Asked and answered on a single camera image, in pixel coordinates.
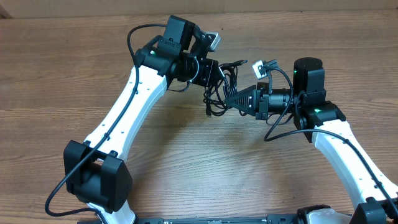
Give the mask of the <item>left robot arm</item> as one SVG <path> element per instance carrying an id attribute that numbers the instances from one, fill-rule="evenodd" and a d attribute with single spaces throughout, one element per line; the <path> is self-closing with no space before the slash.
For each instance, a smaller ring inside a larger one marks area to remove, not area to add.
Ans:
<path id="1" fill-rule="evenodd" d="M 83 142 L 70 141 L 64 152 L 67 191 L 93 212 L 96 223 L 134 223 L 127 198 L 132 177 L 126 160 L 132 142 L 154 104 L 173 80 L 206 85 L 218 63 L 208 59 L 221 37 L 170 16 L 164 33 L 130 51 L 134 66 L 124 90 L 100 125 Z"/>

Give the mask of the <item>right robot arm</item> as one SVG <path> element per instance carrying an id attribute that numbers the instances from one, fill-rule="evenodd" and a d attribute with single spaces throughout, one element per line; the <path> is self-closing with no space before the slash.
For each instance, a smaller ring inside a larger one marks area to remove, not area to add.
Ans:
<path id="1" fill-rule="evenodd" d="M 339 107 L 326 100 L 323 62 L 313 57 L 296 60 L 288 89 L 272 87 L 271 73 L 281 71 L 275 60 L 257 61 L 252 68 L 259 80 L 268 81 L 229 94 L 225 103 L 264 121 L 274 114 L 293 117 L 295 130 L 266 133 L 265 141 L 304 134 L 331 164 L 354 209 L 347 215 L 328 205 L 312 205 L 295 215 L 268 215 L 265 223 L 397 223 L 397 185 L 366 154 Z"/>

